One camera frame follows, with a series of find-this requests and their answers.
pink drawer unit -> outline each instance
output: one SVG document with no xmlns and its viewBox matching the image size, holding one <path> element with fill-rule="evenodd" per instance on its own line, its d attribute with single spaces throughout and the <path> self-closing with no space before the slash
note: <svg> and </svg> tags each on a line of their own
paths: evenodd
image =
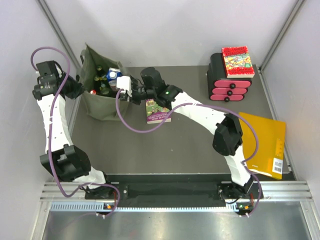
<svg viewBox="0 0 320 240">
<path fill-rule="evenodd" d="M 241 101 L 252 84 L 251 78 L 227 78 L 221 53 L 210 58 L 207 71 L 209 99 L 213 101 Z"/>
<path fill-rule="evenodd" d="M 248 92 L 247 88 L 226 88 L 226 87 L 216 87 L 212 90 L 213 94 L 224 94 L 224 95 L 243 95 Z"/>
<path fill-rule="evenodd" d="M 214 100 L 214 101 L 225 101 L 226 103 L 229 102 L 229 101 L 241 101 L 244 98 L 245 98 L 244 95 L 231 95 L 231 96 L 228 96 L 226 94 L 213 94 L 213 95 L 210 96 L 211 100 Z"/>
</svg>

barcode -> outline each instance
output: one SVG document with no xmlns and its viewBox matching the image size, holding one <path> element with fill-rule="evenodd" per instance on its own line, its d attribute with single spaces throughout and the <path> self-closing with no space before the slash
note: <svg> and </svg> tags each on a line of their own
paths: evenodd
<svg viewBox="0 0 320 240">
<path fill-rule="evenodd" d="M 276 167 L 275 166 L 273 170 L 274 170 L 274 172 L 279 172 L 281 174 L 281 168 L 280 167 Z"/>
<path fill-rule="evenodd" d="M 283 164 L 283 160 L 275 157 L 273 159 L 272 172 L 276 174 L 282 174 L 282 164 Z"/>
</svg>

red book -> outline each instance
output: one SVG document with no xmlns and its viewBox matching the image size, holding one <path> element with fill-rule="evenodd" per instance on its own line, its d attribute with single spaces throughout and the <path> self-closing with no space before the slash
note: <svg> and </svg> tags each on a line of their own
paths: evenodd
<svg viewBox="0 0 320 240">
<path fill-rule="evenodd" d="M 252 78 L 255 75 L 247 46 L 223 47 L 222 57 L 227 78 Z"/>
</svg>

white wall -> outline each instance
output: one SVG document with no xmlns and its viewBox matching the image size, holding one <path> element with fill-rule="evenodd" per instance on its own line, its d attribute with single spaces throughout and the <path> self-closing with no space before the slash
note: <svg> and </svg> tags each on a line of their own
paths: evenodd
<svg viewBox="0 0 320 240">
<path fill-rule="evenodd" d="M 264 74 L 299 178 L 320 211 L 320 1 L 307 0 Z"/>
<path fill-rule="evenodd" d="M 243 45 L 259 66 L 295 2 L 47 0 L 77 56 L 87 42 L 127 67 L 208 65 L 222 47 Z"/>
<path fill-rule="evenodd" d="M 50 178 L 39 160 L 46 137 L 32 95 L 37 80 L 30 55 L 42 46 L 63 48 L 36 1 L 1 0 L 0 6 L 0 238 L 26 240 Z M 35 56 L 36 62 L 53 59 L 66 69 L 58 53 L 44 50 Z"/>
</svg>

book cover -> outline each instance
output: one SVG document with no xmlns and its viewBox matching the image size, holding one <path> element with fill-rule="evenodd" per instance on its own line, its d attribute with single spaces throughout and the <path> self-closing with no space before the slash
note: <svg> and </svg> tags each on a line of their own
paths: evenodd
<svg viewBox="0 0 320 240">
<path fill-rule="evenodd" d="M 223 47 L 222 56 L 227 78 L 252 78 L 252 66 L 247 46 Z"/>
<path fill-rule="evenodd" d="M 259 140 L 256 155 L 246 162 L 249 170 L 274 179 L 282 179 L 285 164 L 286 123 L 244 112 L 240 112 L 239 115 L 250 123 Z M 242 120 L 240 120 L 240 125 L 243 132 L 243 155 L 248 158 L 255 150 L 256 141 L 250 128 Z"/>
<path fill-rule="evenodd" d="M 153 99 L 145 100 L 146 108 L 146 123 L 157 124 L 167 116 L 169 109 L 159 106 Z M 165 122 L 171 122 L 171 117 L 168 117 Z"/>
</svg>

